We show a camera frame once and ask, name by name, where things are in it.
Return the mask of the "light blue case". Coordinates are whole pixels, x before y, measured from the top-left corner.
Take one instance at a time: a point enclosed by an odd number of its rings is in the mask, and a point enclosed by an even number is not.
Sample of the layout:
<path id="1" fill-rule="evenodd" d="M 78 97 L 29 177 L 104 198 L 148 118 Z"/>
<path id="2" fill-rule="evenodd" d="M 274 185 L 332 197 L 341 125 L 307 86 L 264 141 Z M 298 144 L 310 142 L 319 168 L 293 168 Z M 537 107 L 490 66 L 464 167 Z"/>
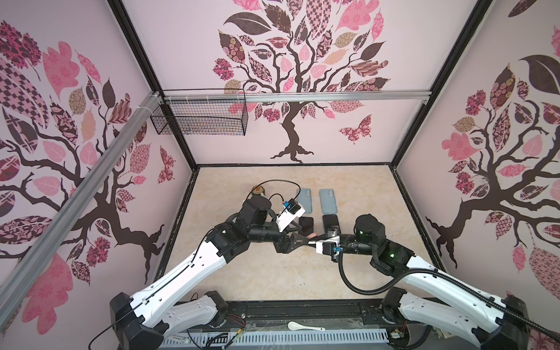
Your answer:
<path id="1" fill-rule="evenodd" d="M 319 191 L 319 199 L 324 215 L 338 214 L 338 207 L 335 198 L 335 191 L 333 189 L 321 189 Z"/>
<path id="2" fill-rule="evenodd" d="M 312 206 L 312 193 L 309 188 L 303 188 L 296 198 L 299 205 L 305 209 L 306 214 L 311 214 L 313 211 Z"/>

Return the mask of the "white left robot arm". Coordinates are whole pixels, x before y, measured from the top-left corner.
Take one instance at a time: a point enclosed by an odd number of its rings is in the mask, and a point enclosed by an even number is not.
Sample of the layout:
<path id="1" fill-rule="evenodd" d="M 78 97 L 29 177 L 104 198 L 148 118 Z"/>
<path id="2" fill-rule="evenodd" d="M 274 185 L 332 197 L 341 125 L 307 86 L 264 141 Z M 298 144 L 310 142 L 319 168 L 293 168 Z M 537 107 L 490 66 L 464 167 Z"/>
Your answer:
<path id="1" fill-rule="evenodd" d="M 239 212 L 212 227 L 197 249 L 179 265 L 143 290 L 119 293 L 109 303 L 111 328 L 120 349 L 158 349 L 163 341 L 195 326 L 218 328 L 225 323 L 228 304 L 220 293 L 210 291 L 194 301 L 180 300 L 215 271 L 246 252 L 252 242 L 271 242 L 281 253 L 291 244 L 290 224 L 305 209 L 291 199 L 280 214 L 263 196 L 243 202 Z"/>

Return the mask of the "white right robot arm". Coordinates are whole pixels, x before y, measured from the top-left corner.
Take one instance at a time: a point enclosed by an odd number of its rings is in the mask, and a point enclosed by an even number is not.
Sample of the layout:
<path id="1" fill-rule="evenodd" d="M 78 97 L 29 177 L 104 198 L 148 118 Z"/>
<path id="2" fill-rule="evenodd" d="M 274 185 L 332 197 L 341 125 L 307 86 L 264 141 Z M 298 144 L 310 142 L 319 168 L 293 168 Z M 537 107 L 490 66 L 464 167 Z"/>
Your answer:
<path id="1" fill-rule="evenodd" d="M 485 293 L 434 267 L 405 246 L 389 240 L 373 215 L 363 214 L 354 233 L 340 232 L 338 217 L 323 217 L 325 236 L 316 250 L 338 264 L 343 283 L 359 295 L 384 294 L 387 322 L 421 322 L 456 335 L 480 349 L 526 349 L 530 329 L 521 299 Z M 376 271 L 391 281 L 373 290 L 353 285 L 344 271 L 347 255 L 367 255 Z"/>

